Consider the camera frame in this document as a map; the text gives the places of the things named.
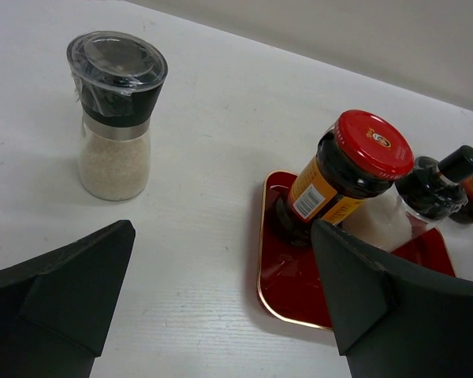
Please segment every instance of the black grinder top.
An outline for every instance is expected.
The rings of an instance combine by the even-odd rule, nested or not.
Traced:
[[[117,31],[75,38],[67,59],[84,111],[116,128],[142,124],[151,116],[168,65],[150,43]]]

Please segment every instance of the glass bottle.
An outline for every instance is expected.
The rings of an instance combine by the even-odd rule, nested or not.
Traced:
[[[442,161],[418,157],[414,169],[380,197],[366,201],[342,228],[392,252],[435,227],[467,203],[460,183],[473,175],[473,148],[462,146]]]

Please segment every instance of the red bottle cap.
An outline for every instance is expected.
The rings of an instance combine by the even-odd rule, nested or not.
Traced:
[[[395,180],[413,168],[413,152],[406,139],[389,122],[362,110],[348,110],[334,127],[341,150],[361,169]]]

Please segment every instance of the plastic wrap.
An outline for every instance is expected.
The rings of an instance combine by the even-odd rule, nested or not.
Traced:
[[[461,186],[446,178],[432,157],[418,157],[413,175],[396,184],[400,196],[418,214],[441,221],[466,205],[467,196]]]
[[[151,44],[116,31],[75,38],[67,58],[83,107],[103,117],[148,111],[151,107],[143,103],[155,101],[168,72],[165,58]]]

